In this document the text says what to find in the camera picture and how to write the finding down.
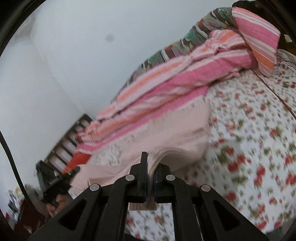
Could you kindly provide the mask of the person's left hand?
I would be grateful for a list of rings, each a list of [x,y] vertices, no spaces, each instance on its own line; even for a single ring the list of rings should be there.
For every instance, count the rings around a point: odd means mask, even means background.
[[[51,217],[54,217],[58,213],[60,213],[71,201],[71,197],[69,195],[61,195],[59,194],[56,197],[57,206],[52,205],[50,203],[47,204],[47,210]]]

